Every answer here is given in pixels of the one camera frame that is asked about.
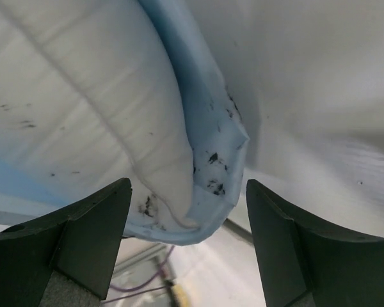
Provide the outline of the light blue pillowcase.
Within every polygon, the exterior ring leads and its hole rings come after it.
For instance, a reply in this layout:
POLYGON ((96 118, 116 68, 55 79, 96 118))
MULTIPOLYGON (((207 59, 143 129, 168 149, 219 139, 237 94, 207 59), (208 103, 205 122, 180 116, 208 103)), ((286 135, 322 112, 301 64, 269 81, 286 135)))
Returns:
POLYGON ((331 222, 384 237, 384 1, 137 1, 172 65, 193 158, 194 229, 210 237, 258 180, 331 222))

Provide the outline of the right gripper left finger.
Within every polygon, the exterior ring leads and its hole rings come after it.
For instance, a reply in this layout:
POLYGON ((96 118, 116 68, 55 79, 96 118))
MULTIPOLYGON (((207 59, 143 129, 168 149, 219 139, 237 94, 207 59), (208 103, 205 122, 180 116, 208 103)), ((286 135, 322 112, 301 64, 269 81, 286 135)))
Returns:
POLYGON ((108 294, 132 196, 121 178, 0 232, 0 306, 99 306, 108 294))

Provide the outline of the white pillow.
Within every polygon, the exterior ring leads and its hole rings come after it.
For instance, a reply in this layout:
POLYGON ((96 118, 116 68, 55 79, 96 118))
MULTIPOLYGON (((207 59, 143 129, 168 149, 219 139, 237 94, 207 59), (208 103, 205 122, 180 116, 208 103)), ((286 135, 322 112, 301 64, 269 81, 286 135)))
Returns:
POLYGON ((137 1, 0 1, 0 223, 127 177, 130 221, 194 229, 179 87, 137 1))

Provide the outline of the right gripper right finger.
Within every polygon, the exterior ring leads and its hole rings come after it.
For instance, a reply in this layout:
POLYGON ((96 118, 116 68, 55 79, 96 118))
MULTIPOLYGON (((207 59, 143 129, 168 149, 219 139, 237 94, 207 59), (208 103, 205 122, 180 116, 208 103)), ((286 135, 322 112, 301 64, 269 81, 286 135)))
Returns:
POLYGON ((246 204, 268 306, 384 306, 384 238, 324 220, 254 179, 246 204))

